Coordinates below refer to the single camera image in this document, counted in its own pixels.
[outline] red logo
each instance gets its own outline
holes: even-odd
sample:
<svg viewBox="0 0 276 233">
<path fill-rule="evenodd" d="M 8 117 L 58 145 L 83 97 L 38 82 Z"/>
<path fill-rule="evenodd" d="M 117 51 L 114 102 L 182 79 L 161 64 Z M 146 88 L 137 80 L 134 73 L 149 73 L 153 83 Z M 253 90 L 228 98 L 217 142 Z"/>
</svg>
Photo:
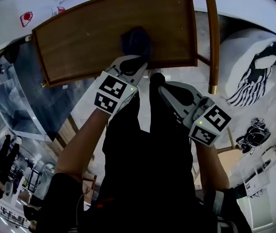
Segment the red logo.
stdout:
<svg viewBox="0 0 276 233">
<path fill-rule="evenodd" d="M 21 17 L 20 17 L 20 21 L 21 21 L 21 25 L 23 27 L 26 27 L 27 24 L 31 21 L 33 17 L 33 13 L 32 12 L 26 12 L 24 13 Z"/>
<path fill-rule="evenodd" d="M 61 13 L 61 12 L 65 11 L 64 7 L 57 7 L 57 8 L 58 8 L 58 13 Z"/>
</svg>

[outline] black cloth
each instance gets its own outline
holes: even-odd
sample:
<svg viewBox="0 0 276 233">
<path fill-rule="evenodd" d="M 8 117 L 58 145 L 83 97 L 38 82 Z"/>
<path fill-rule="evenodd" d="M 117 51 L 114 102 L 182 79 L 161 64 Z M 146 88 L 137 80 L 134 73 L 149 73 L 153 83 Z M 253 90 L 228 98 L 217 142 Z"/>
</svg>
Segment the black cloth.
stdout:
<svg viewBox="0 0 276 233">
<path fill-rule="evenodd" d="M 9 147 L 10 147 L 11 137 L 10 135 L 6 136 L 6 139 L 2 145 L 0 150 L 0 181 L 5 184 L 9 181 L 9 173 L 11 167 L 14 163 L 15 157 L 19 152 L 19 145 L 15 144 L 11 152 L 7 155 Z M 3 197 L 3 191 L 0 189 L 0 199 Z"/>
<path fill-rule="evenodd" d="M 217 232 L 218 216 L 242 225 L 240 232 L 251 232 L 231 190 L 210 192 L 206 205 L 195 197 L 188 131 L 179 128 L 161 99 L 158 85 L 162 82 L 162 74 L 151 78 L 150 133 L 140 129 L 138 94 L 108 124 L 103 144 L 105 177 L 98 199 L 84 212 L 82 184 L 67 174 L 54 175 L 37 232 L 170 227 L 174 232 Z M 225 204 L 219 210 L 221 202 Z M 215 203 L 218 214 L 213 212 Z M 222 232 L 233 232 L 232 225 Z"/>
<path fill-rule="evenodd" d="M 35 195 L 32 195 L 29 204 L 37 207 L 42 207 L 43 200 L 39 199 Z M 40 210 L 35 210 L 34 208 L 28 207 L 26 205 L 23 206 L 23 213 L 25 215 L 25 218 L 29 221 L 31 220 L 37 221 L 39 219 L 39 212 Z"/>
<path fill-rule="evenodd" d="M 32 207 L 28 207 L 26 205 L 23 206 L 23 214 L 25 218 L 29 221 L 35 220 L 37 221 L 39 218 L 39 211 L 35 210 Z"/>
<path fill-rule="evenodd" d="M 20 169 L 18 170 L 18 172 L 15 174 L 14 176 L 14 180 L 13 180 L 13 194 L 17 193 L 18 187 L 19 187 L 19 183 L 20 180 L 23 177 L 23 171 Z"/>
<path fill-rule="evenodd" d="M 121 36 L 122 50 L 125 55 L 141 55 L 148 60 L 152 54 L 152 42 L 142 27 L 136 27 Z"/>
</svg>

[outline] chair seat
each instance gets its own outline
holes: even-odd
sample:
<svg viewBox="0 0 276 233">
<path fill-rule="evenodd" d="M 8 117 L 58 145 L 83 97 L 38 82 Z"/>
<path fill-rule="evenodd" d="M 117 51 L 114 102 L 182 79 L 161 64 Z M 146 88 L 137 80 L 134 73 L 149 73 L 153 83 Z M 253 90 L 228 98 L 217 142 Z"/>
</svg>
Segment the chair seat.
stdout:
<svg viewBox="0 0 276 233">
<path fill-rule="evenodd" d="M 47 84 L 98 76 L 124 55 L 120 36 L 138 26 L 152 41 L 149 69 L 197 66 L 193 0 L 91 0 L 33 30 Z"/>
</svg>

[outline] person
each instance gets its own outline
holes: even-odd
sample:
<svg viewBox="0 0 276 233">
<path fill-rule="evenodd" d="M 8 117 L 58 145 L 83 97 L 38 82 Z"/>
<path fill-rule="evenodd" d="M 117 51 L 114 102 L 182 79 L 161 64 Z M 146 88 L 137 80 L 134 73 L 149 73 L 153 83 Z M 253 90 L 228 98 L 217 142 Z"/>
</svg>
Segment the person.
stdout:
<svg viewBox="0 0 276 233">
<path fill-rule="evenodd" d="M 25 218 L 30 221 L 28 230 L 35 232 L 36 224 L 39 218 L 39 213 L 43 205 L 43 200 L 39 199 L 28 191 L 21 191 L 18 198 L 22 200 L 26 205 L 23 206 L 23 213 Z"/>
<path fill-rule="evenodd" d="M 35 233 L 35 232 L 36 232 L 36 225 L 37 225 L 37 221 L 31 220 L 31 221 L 30 221 L 30 225 L 29 225 L 29 227 L 28 227 L 28 230 L 29 230 L 31 233 Z"/>
<path fill-rule="evenodd" d="M 109 114 L 94 110 L 59 156 L 36 232 L 251 232 L 216 148 L 198 142 L 204 202 L 196 198 L 189 130 L 162 100 L 163 82 L 161 73 L 150 78 L 150 133 L 140 129 L 138 93 L 109 123 Z M 105 177 L 97 200 L 83 211 L 83 174 L 106 125 Z"/>
<path fill-rule="evenodd" d="M 8 177 L 15 157 L 19 152 L 19 145 L 21 142 L 21 139 L 17 137 L 16 143 L 14 144 L 11 152 L 7 155 L 11 143 L 11 136 L 8 134 L 0 150 L 0 199 L 2 199 L 3 194 L 6 191 L 6 184 L 8 184 L 8 189 L 12 188 Z"/>
</svg>

